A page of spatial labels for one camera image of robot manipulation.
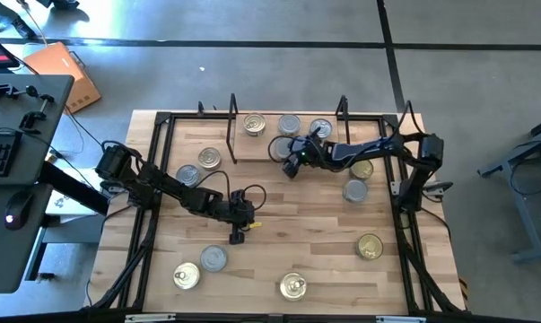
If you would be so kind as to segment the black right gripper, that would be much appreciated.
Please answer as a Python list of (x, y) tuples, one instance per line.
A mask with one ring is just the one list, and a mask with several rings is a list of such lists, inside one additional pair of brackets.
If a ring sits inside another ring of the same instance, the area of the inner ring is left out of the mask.
[(325, 164), (324, 149), (321, 139), (316, 135), (298, 135), (292, 139), (291, 154), (283, 162), (284, 174), (293, 179), (302, 165), (318, 167)]

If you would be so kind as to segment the Bumble Bee tuna can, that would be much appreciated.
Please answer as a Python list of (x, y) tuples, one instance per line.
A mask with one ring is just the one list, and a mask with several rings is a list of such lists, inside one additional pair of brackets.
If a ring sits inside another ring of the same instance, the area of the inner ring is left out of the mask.
[(200, 255), (201, 266), (209, 272), (222, 271), (228, 261), (226, 250), (219, 245), (205, 247)]
[(270, 144), (269, 156), (274, 162), (283, 162), (291, 154), (292, 138), (288, 136), (278, 136)]
[(352, 203), (363, 202), (368, 192), (367, 184), (358, 179), (350, 179), (343, 186), (343, 197)]
[(301, 128), (301, 120), (293, 114), (284, 114), (278, 119), (278, 131), (282, 135), (297, 135)]
[(187, 187), (194, 188), (201, 180), (200, 170), (192, 164), (185, 164), (177, 169), (175, 179)]

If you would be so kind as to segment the silver pull-tab lid can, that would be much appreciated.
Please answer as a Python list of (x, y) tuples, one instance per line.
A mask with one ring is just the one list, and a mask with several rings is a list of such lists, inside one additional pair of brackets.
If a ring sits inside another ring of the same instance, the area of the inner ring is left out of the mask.
[(316, 118), (310, 123), (310, 134), (316, 135), (319, 139), (328, 138), (332, 132), (332, 123), (325, 118)]

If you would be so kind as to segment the salmon can with ringed lid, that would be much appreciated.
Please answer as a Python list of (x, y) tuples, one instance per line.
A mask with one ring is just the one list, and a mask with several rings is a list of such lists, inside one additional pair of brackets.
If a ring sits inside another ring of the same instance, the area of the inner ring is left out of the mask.
[(204, 148), (197, 156), (199, 165), (208, 171), (214, 171), (220, 168), (222, 157), (220, 152), (213, 147)]
[(261, 136), (266, 129), (266, 118), (259, 113), (249, 113), (243, 120), (245, 133), (250, 136)]

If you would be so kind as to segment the gold plain lid can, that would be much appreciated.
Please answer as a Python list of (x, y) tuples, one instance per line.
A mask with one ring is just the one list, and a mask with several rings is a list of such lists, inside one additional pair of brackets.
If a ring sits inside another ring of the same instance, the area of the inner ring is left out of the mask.
[(369, 160), (356, 161), (350, 167), (350, 175), (355, 179), (369, 179), (374, 171), (374, 166)]
[(381, 239), (372, 233), (362, 235), (356, 241), (357, 254), (366, 260), (374, 260), (379, 258), (383, 253), (383, 243)]

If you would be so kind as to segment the salmon can gold pull-tab lid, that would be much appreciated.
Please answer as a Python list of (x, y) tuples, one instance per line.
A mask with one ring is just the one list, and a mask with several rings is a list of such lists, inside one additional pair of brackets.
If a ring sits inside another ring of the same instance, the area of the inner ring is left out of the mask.
[(299, 273), (288, 273), (280, 282), (280, 292), (287, 301), (300, 301), (306, 291), (307, 282)]
[(173, 272), (173, 282), (181, 290), (190, 290), (197, 286), (200, 280), (200, 270), (191, 262), (181, 263)]

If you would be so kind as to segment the black support beam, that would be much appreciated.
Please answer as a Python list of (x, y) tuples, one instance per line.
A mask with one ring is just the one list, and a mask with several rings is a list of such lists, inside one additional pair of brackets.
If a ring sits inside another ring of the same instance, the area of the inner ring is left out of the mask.
[(109, 199), (106, 196), (88, 184), (74, 179), (50, 162), (43, 163), (38, 182), (51, 185), (55, 191), (69, 196), (98, 214), (105, 215), (109, 209)]

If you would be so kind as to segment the white cardboard box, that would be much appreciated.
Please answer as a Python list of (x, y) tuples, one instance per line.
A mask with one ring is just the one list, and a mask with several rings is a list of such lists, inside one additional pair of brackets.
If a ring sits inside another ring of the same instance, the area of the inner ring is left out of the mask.
[(95, 215), (97, 212), (80, 204), (69, 196), (53, 190), (48, 200), (45, 214), (52, 216), (87, 216)]

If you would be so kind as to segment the dark grey desk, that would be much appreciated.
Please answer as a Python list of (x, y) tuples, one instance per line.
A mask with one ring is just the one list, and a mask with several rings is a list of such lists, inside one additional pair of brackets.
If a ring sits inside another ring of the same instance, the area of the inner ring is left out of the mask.
[[(0, 293), (15, 292), (21, 284), (52, 190), (51, 185), (38, 184), (36, 179), (73, 83), (74, 78), (70, 75), (0, 74), (0, 84), (10, 84), (19, 91), (32, 85), (40, 94), (54, 98), (45, 109), (47, 118), (35, 124), (40, 133), (22, 135), (9, 174), (0, 177)], [(41, 99), (26, 95), (17, 100), (0, 99), (0, 128), (17, 130), (23, 116), (40, 110), (41, 106)], [(9, 199), (25, 189), (33, 194), (30, 215), (21, 229), (11, 231), (4, 225), (4, 211)]]

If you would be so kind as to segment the black metal clamp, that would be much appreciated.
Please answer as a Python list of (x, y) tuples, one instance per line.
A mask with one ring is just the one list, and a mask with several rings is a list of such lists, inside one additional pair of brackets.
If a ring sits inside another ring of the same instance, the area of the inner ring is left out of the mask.
[(40, 121), (45, 121), (47, 119), (47, 114), (45, 110), (47, 106), (55, 102), (55, 99), (49, 94), (41, 94), (37, 97), (38, 100), (41, 100), (41, 105), (39, 110), (33, 110), (27, 112), (23, 117), (19, 125), (19, 129), (25, 134), (31, 135), (40, 135), (41, 130), (37, 128), (37, 124)]
[(9, 99), (17, 100), (23, 94), (26, 94), (30, 97), (39, 96), (37, 89), (32, 85), (26, 86), (24, 90), (18, 90), (9, 83), (0, 84), (0, 99), (6, 97)]

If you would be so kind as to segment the orange case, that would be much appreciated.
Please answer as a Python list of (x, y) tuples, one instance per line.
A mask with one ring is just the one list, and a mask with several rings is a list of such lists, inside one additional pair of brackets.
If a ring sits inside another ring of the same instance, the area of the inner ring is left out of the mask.
[(62, 42), (34, 51), (23, 61), (39, 74), (66, 74), (74, 78), (66, 106), (72, 113), (84, 109), (101, 99), (100, 92), (82, 60)]

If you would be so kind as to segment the grey metal stand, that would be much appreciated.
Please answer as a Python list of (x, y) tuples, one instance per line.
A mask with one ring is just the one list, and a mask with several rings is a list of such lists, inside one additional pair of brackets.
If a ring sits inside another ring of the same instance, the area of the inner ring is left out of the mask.
[(541, 259), (541, 123), (498, 160), (477, 170), (482, 178), (504, 177), (517, 207), (530, 247), (511, 255), (515, 263)]

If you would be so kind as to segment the person's shoe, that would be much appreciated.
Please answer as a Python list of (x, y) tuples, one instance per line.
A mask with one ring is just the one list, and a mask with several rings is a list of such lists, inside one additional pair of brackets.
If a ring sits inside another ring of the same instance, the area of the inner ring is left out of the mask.
[(12, 26), (24, 39), (35, 39), (37, 37), (35, 31), (21, 17), (14, 19)]

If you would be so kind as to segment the black metal table frame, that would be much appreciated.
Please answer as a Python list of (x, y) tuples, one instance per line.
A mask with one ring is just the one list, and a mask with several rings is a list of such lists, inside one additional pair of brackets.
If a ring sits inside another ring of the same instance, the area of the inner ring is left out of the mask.
[[(179, 202), (165, 196), (149, 262), (139, 265), (128, 300), (141, 299), (145, 312), (170, 312), (178, 319), (191, 313), (265, 315), (373, 315), (407, 312), (390, 206), (388, 184), (404, 167), (396, 160), (378, 159), (361, 203), (343, 197), (348, 172), (333, 173), (303, 167), (294, 179), (269, 161), (236, 161), (231, 152), (233, 121), (222, 114), (198, 118), (192, 113), (137, 110), (126, 142), (146, 158), (167, 157), (168, 173), (194, 164), (206, 147), (218, 149), (222, 170), (207, 180), (217, 191), (245, 188), (257, 206), (262, 226), (251, 229), (245, 241), (228, 244), (226, 223), (189, 214)], [(382, 255), (361, 258), (356, 241), (377, 235)], [(219, 272), (202, 268), (200, 255), (209, 245), (222, 246), (228, 261)], [(181, 290), (173, 272), (191, 262), (200, 270), (196, 287)], [(280, 292), (282, 278), (301, 274), (307, 291), (300, 301), (287, 301)], [(138, 276), (145, 275), (141, 283)]]

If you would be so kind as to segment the silver metal bracket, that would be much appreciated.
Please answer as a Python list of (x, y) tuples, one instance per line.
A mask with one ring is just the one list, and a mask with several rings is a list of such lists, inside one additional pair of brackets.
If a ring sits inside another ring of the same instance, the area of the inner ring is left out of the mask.
[(124, 323), (163, 323), (175, 321), (174, 313), (140, 313), (126, 315)]
[(375, 323), (427, 323), (426, 318), (411, 316), (377, 316)]

